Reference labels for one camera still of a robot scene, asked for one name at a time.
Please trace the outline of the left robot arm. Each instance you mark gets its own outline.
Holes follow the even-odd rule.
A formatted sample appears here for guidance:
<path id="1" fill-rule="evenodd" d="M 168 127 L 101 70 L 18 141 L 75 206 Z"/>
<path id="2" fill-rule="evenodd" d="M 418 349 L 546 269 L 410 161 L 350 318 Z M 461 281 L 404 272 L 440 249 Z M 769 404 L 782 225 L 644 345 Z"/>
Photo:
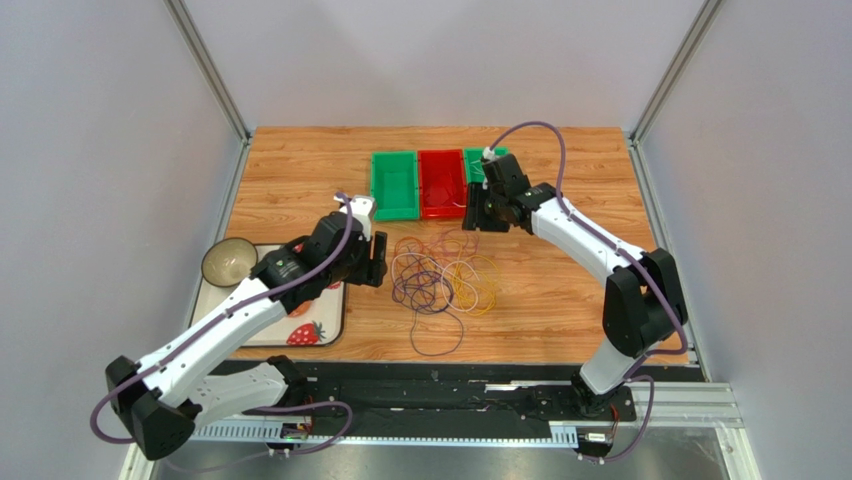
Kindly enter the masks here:
<path id="1" fill-rule="evenodd" d="M 331 285 L 381 286 L 386 251 L 387 235 L 373 231 L 369 216 L 341 210 L 322 217 L 311 234 L 266 253 L 189 330 L 140 360 L 113 360 L 105 369 L 108 392 L 90 415 L 92 432 L 119 443 L 98 424 L 109 407 L 128 433 L 123 443 L 136 444 L 149 460 L 161 460 L 197 430 L 232 415 L 310 409 L 307 378 L 285 356 L 238 373 L 213 371 L 249 339 Z"/>

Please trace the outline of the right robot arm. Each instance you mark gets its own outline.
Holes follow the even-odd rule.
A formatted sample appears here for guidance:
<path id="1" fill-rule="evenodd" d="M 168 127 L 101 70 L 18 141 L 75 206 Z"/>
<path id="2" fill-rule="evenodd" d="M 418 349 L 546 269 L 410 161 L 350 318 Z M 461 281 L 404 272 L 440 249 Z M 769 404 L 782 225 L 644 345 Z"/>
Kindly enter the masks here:
<path id="1" fill-rule="evenodd" d="M 572 375 L 569 396 L 578 415 L 597 417 L 648 357 L 665 354 L 661 343 L 685 337 L 688 314 L 676 261 L 663 248 L 645 251 L 606 231 L 556 187 L 532 185 L 512 154 L 486 148 L 480 164 L 484 179 L 468 185 L 464 229 L 522 229 L 567 254 L 604 288 L 604 338 Z"/>

